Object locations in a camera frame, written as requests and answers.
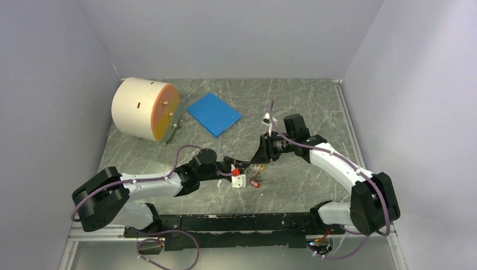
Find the blue foam pad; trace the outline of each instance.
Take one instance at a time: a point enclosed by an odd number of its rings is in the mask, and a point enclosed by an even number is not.
[[[197,100],[187,111],[215,138],[242,118],[241,114],[212,93]]]

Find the gray marble surface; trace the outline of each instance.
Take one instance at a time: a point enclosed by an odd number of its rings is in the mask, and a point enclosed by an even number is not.
[[[158,79],[175,85],[184,107],[208,92],[220,97],[243,117],[219,138],[213,137],[186,111],[167,146],[158,142],[122,134],[111,125],[100,169],[116,166],[123,173],[158,173],[170,169],[177,149],[194,144],[224,155],[250,160],[255,154],[259,136],[268,128],[261,123],[274,102],[274,116],[284,131],[282,118],[299,113],[311,134],[325,137],[334,148],[356,163],[343,108],[331,80],[318,79]],[[197,153],[184,149],[179,164]],[[266,166],[259,180],[261,188],[232,188],[228,181],[201,182],[200,189],[182,197],[154,197],[162,214],[226,214],[307,212],[324,200],[347,201],[349,196],[337,181],[320,168],[306,163],[293,153]]]

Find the white wall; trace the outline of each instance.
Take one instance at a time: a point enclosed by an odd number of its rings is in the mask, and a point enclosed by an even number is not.
[[[477,265],[475,1],[386,0],[344,78],[367,166],[393,179],[410,269]]]
[[[78,1],[0,2],[1,269],[58,269],[118,85]]]
[[[383,2],[80,1],[140,78],[342,78]]]

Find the white cylinder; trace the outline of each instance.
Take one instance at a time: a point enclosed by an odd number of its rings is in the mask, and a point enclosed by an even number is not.
[[[179,94],[170,83],[127,78],[119,86],[111,105],[117,128],[129,135],[152,141],[166,141],[173,114],[179,105]]]

